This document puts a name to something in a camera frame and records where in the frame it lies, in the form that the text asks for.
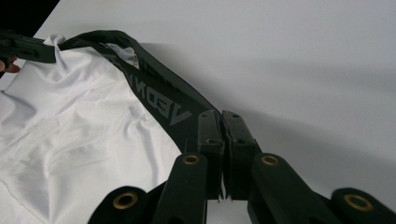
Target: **white fabric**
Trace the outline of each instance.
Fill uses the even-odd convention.
[[[0,223],[87,223],[111,190],[161,184],[179,155],[99,53],[56,49],[56,58],[26,62],[0,92]]]

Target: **black nylon strap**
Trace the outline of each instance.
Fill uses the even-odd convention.
[[[133,48],[139,69],[126,63],[104,44]],[[181,152],[187,139],[196,139],[198,116],[215,110],[204,96],[186,81],[166,68],[145,51],[140,44],[121,31],[92,31],[65,41],[61,49],[92,47],[113,63],[125,75],[131,90],[148,112],[162,125]]]

